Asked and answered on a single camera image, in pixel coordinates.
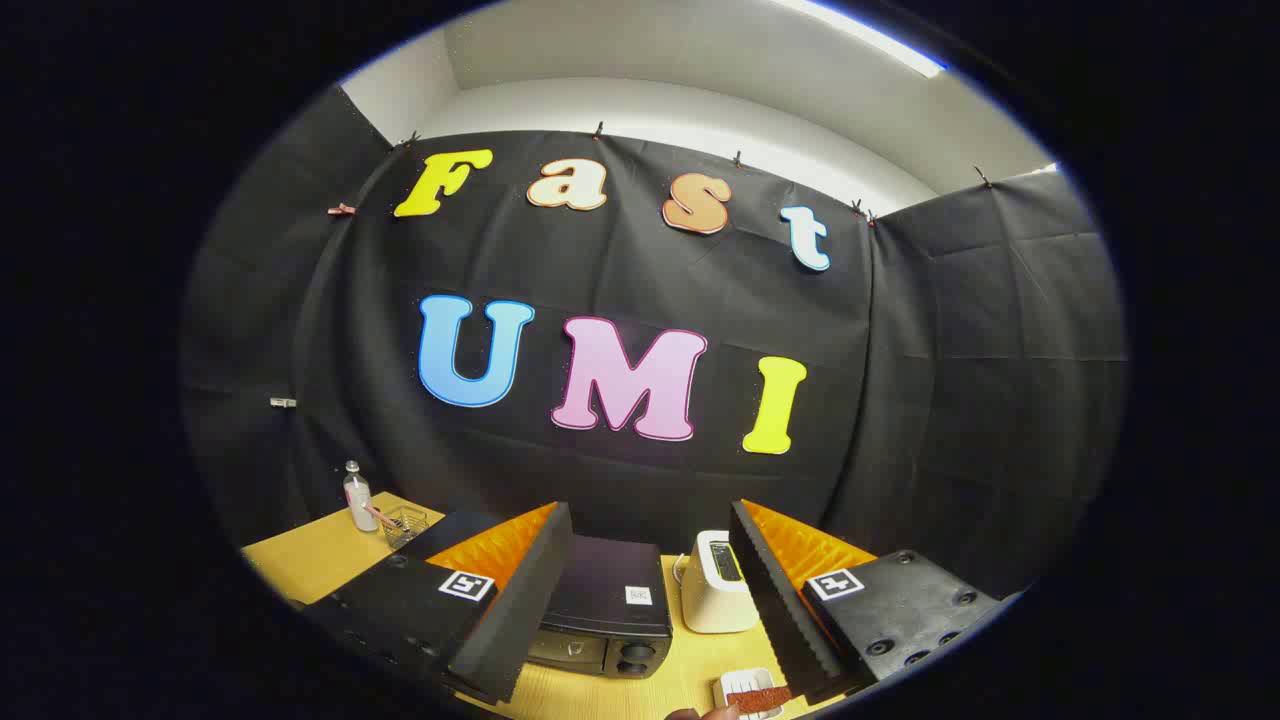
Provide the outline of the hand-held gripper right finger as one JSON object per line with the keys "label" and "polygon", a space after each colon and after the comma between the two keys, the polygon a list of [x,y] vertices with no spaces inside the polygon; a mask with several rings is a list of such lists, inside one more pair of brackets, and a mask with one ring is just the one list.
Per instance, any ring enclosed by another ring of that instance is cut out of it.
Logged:
{"label": "hand-held gripper right finger", "polygon": [[1001,603],[914,550],[874,556],[737,500],[730,546],[790,692],[810,705],[910,671]]}

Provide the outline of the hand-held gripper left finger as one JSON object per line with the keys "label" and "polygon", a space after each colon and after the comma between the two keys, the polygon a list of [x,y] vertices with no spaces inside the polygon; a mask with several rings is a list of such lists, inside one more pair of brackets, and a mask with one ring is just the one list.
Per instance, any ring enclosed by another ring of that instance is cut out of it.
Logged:
{"label": "hand-held gripper left finger", "polygon": [[515,693],[570,556],[570,506],[452,512],[320,600],[306,618],[404,682],[494,705]]}

